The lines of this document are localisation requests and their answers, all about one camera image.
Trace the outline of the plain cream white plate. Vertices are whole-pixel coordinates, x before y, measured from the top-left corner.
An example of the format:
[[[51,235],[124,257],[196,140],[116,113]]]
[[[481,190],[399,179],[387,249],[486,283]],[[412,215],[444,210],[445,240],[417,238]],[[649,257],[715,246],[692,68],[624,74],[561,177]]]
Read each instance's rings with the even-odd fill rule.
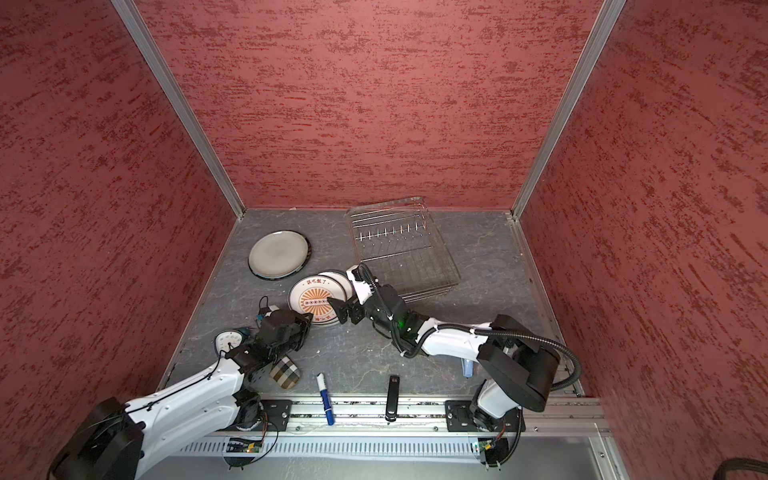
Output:
[[[260,238],[248,255],[248,266],[259,278],[279,280],[303,268],[311,256],[307,238],[290,230],[276,231]]]

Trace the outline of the red patterned plate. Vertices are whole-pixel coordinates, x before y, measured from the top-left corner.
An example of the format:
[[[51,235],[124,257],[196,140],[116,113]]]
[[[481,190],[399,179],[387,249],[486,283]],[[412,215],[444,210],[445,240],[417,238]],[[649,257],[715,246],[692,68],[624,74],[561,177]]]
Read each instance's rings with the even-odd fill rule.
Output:
[[[352,283],[349,281],[349,279],[346,277],[346,275],[343,272],[336,271],[336,270],[328,270],[328,271],[321,272],[321,275],[332,278],[334,281],[339,283],[345,292],[345,296],[347,300],[349,300],[355,295]]]

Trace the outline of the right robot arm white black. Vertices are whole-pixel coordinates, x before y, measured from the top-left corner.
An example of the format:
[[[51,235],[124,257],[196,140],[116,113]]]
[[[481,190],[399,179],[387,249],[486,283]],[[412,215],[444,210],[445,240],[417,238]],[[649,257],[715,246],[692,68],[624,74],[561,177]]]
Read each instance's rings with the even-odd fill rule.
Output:
[[[340,323],[370,320],[403,358],[452,357],[482,367],[488,379],[467,407],[481,431],[494,431],[511,411],[544,411],[552,392],[576,384],[583,373],[580,360],[565,345],[533,333],[509,315],[480,324],[451,323],[411,309],[389,285],[365,291],[346,301],[327,299]]]

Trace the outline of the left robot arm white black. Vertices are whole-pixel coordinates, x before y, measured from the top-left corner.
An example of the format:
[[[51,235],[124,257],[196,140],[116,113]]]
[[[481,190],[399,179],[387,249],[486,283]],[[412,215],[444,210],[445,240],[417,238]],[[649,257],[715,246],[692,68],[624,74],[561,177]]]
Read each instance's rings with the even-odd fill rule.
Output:
[[[90,412],[51,462],[50,479],[138,479],[188,444],[227,427],[254,428],[269,416],[251,378],[300,350],[313,316],[269,312],[253,334],[224,332],[217,359],[164,390],[122,403],[111,397]]]

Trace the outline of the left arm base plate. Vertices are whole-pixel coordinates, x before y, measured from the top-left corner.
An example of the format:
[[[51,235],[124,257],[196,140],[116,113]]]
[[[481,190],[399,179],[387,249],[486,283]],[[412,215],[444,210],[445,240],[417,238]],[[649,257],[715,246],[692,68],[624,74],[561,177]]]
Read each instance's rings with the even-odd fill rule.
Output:
[[[233,423],[238,431],[264,431],[269,427],[283,432],[290,419],[293,402],[285,399],[252,399],[241,407]]]

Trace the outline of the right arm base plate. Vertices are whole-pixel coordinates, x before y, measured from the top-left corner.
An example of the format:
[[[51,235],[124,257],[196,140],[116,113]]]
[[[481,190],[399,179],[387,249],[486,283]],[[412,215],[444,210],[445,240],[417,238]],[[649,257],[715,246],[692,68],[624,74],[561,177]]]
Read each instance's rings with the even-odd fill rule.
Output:
[[[517,429],[526,431],[525,420],[519,417],[519,408],[511,409],[502,419],[494,419],[480,411],[473,413],[469,400],[447,400],[444,407],[449,432],[515,433]]]

